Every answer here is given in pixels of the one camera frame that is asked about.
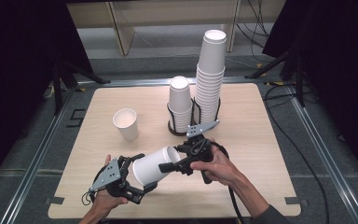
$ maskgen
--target white paper cup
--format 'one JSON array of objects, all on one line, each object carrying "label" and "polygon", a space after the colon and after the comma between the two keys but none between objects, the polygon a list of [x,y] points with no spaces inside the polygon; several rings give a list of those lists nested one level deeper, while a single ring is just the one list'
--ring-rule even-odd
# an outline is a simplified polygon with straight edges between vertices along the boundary
[{"label": "white paper cup", "polygon": [[129,108],[121,109],[113,116],[113,123],[127,141],[132,141],[138,137],[136,117],[136,112]]},{"label": "white paper cup", "polygon": [[205,32],[200,58],[200,69],[209,74],[221,73],[225,67],[226,34],[219,30]]},{"label": "white paper cup", "polygon": [[164,147],[133,163],[132,170],[136,180],[145,186],[155,181],[160,181],[169,173],[163,174],[158,165],[166,162],[176,163],[180,160],[179,153],[173,147]]},{"label": "white paper cup", "polygon": [[186,112],[192,106],[190,88],[188,86],[187,78],[174,77],[170,85],[170,99],[171,111],[177,113]]}]

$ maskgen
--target table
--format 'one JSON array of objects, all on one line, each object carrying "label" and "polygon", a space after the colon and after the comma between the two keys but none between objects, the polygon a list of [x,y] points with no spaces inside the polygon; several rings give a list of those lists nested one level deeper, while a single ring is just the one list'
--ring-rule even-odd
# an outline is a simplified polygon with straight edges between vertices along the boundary
[{"label": "table", "polygon": [[[192,96],[195,86],[191,85]],[[90,209],[82,195],[103,166],[107,154],[129,157],[148,155],[165,146],[186,140],[168,131],[166,104],[169,86],[98,89],[89,104],[81,129],[68,159],[55,197],[62,204],[51,204],[51,218],[79,218]],[[224,146],[234,164],[245,173],[267,201],[285,216],[297,216],[299,204],[286,204],[285,197],[296,197],[272,130],[267,111],[255,84],[224,84],[221,90],[221,121],[205,136]],[[139,137],[126,142],[112,123],[113,115],[129,107],[138,114]],[[128,180],[137,188],[132,172]],[[250,216],[237,198],[243,216]],[[191,176],[171,173],[143,198],[113,210],[114,218],[209,218],[236,217],[227,187],[213,182],[205,185],[200,172]]]}]

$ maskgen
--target cable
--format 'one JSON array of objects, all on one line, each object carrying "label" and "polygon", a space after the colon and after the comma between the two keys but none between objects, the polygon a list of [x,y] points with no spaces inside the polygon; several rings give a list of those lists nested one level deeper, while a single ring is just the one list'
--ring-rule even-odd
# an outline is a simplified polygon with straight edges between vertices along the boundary
[{"label": "cable", "polygon": [[[266,95],[265,95],[265,99],[268,99],[268,96],[269,96],[269,93],[272,91],[272,90],[275,90],[276,88],[279,88],[279,87],[284,87],[286,85],[281,85],[281,86],[274,86],[272,87],[271,89],[269,89],[267,92],[266,92]],[[325,211],[325,214],[326,214],[326,221],[325,223],[328,224],[330,222],[330,217],[329,217],[329,210],[328,210],[328,202],[327,202],[327,197],[326,197],[326,194],[325,194],[325,191],[324,191],[324,187],[319,179],[319,177],[315,174],[315,172],[313,171],[312,167],[310,166],[308,160],[305,158],[304,154],[300,151],[299,147],[296,145],[296,143],[290,138],[290,136],[282,129],[282,127],[278,124],[277,120],[272,116],[272,113],[271,111],[269,110],[269,105],[268,105],[268,101],[265,101],[266,102],[266,109],[267,109],[267,112],[269,114],[269,116],[271,117],[271,119],[274,121],[274,123],[276,124],[276,126],[278,127],[278,129],[283,133],[283,135],[289,140],[289,142],[295,147],[296,151],[298,152],[298,154],[301,156],[301,158],[303,159],[303,161],[307,164],[307,167],[310,169],[310,172],[312,173],[313,177],[315,178],[316,182],[318,183],[318,186],[319,188],[321,189],[321,192],[322,192],[322,195],[324,197],[324,211]]]}]

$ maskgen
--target gray floor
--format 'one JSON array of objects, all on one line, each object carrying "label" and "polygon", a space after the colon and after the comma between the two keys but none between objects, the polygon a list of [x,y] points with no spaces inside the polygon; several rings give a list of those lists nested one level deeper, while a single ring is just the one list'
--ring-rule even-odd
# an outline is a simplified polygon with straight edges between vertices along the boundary
[{"label": "gray floor", "polygon": [[[12,219],[14,223],[77,223],[78,219],[59,220],[48,217],[48,199],[54,196],[79,130],[79,128],[67,127],[67,125],[77,123],[76,120],[70,120],[74,110],[87,110],[93,92],[100,87],[150,85],[166,82],[166,78],[178,75],[194,77],[202,36],[205,31],[219,29],[219,27],[220,25],[198,25],[136,28],[130,53],[124,57],[118,52],[113,30],[79,30],[94,72],[102,78],[112,80],[112,84],[96,85],[82,76],[76,76],[80,87],[84,87],[85,90],[74,93],[63,92],[65,96],[71,97],[68,98],[69,101],[62,113],[59,126],[48,143],[46,155],[42,156],[43,160],[37,167],[37,173],[30,183],[31,187],[24,193],[24,201],[20,203],[19,212]],[[257,41],[264,44],[266,39],[258,36]],[[266,62],[272,60],[261,54],[260,47],[251,47],[250,42],[237,29],[234,50],[227,54],[225,82],[254,82],[264,97],[271,89],[271,86],[266,83],[280,81],[279,72],[282,66],[277,66],[258,79],[243,78],[256,71],[258,63],[266,64],[258,61],[252,52],[259,60]],[[272,90],[269,96],[287,94],[287,92],[286,87],[280,87]],[[307,93],[305,108],[358,202],[358,162],[348,146],[337,139],[339,131],[324,111],[323,106],[318,103],[312,87],[307,87],[305,92]],[[295,148],[277,124],[271,120],[302,207],[302,212],[298,217],[289,217],[289,219],[294,223],[325,223],[326,220],[321,188],[300,156],[299,152],[301,152],[323,186],[328,202],[330,223],[358,223],[354,221],[355,218],[352,218],[351,209],[348,209],[350,206],[345,204],[344,194],[334,184],[332,176],[317,153],[296,111],[294,100],[289,96],[284,96],[268,100],[266,106],[270,108],[271,115],[276,119],[277,124],[298,146]],[[33,158],[37,155],[41,143],[45,140],[46,131],[55,119],[53,112],[54,99],[50,97],[40,105],[38,112],[25,129],[26,134],[13,146],[0,168],[0,222],[24,174],[33,164]]]}]

